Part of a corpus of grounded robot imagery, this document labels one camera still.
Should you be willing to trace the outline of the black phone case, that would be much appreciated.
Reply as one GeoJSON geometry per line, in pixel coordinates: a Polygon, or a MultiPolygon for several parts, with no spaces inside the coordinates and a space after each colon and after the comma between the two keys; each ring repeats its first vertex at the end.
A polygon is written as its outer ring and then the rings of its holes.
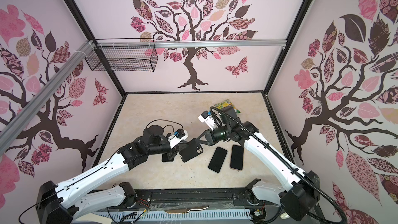
{"type": "Polygon", "coordinates": [[[197,139],[192,139],[187,146],[179,152],[181,160],[186,163],[203,153],[203,148],[197,139]]]}

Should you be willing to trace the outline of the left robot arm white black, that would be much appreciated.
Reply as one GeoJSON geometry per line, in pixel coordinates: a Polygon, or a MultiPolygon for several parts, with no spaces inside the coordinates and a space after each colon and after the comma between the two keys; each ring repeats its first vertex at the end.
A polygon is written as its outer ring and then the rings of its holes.
{"type": "Polygon", "coordinates": [[[69,180],[41,185],[35,206],[41,224],[70,224],[98,210],[121,206],[132,207],[137,193],[129,182],[106,190],[97,187],[146,162],[151,155],[166,154],[174,158],[187,148],[188,132],[178,129],[164,135],[161,126],[152,125],[143,135],[118,148],[106,161],[69,180]]]}

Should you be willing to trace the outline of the dark blue phone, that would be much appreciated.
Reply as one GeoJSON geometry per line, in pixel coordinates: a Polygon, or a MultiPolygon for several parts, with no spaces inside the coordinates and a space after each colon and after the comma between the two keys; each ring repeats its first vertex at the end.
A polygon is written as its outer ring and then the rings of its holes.
{"type": "Polygon", "coordinates": [[[161,161],[162,161],[163,163],[166,163],[166,162],[173,162],[173,161],[174,161],[174,157],[169,158],[168,154],[164,153],[164,154],[162,155],[161,161]]]}

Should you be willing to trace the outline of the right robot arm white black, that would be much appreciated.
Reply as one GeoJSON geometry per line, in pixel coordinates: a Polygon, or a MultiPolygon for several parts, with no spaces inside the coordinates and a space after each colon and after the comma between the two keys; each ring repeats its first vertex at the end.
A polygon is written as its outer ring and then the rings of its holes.
{"type": "Polygon", "coordinates": [[[310,187],[320,186],[319,176],[305,172],[276,150],[251,122],[241,122],[233,107],[212,108],[202,112],[199,121],[208,125],[203,144],[213,146],[232,140],[254,154],[278,179],[279,185],[258,181],[249,186],[257,200],[275,203],[294,220],[301,221],[319,202],[320,193],[310,187]]]}

